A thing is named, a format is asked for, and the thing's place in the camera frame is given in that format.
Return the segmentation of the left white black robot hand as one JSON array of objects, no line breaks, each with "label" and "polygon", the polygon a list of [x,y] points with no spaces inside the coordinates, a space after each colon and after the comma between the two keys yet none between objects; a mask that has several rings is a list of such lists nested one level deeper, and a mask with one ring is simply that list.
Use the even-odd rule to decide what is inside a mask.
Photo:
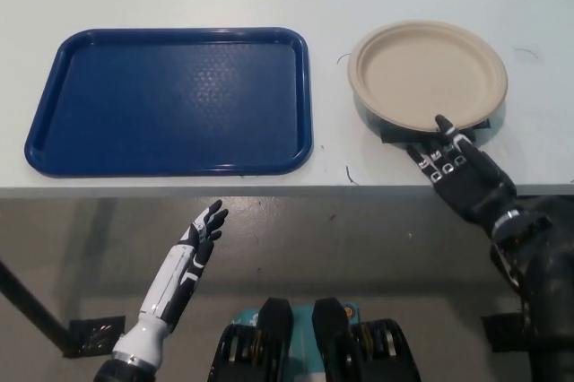
[{"label": "left white black robot hand", "polygon": [[174,329],[222,236],[229,211],[217,200],[204,209],[170,249],[140,308],[142,314],[162,320]]}]

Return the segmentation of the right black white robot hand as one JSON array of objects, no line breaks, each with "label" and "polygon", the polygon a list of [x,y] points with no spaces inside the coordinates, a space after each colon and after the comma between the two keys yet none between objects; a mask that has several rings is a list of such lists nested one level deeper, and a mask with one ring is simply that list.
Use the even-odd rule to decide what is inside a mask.
[{"label": "right black white robot hand", "polygon": [[406,152],[438,196],[461,218],[491,235],[499,219],[522,211],[514,183],[446,117],[435,117],[439,139]]}]

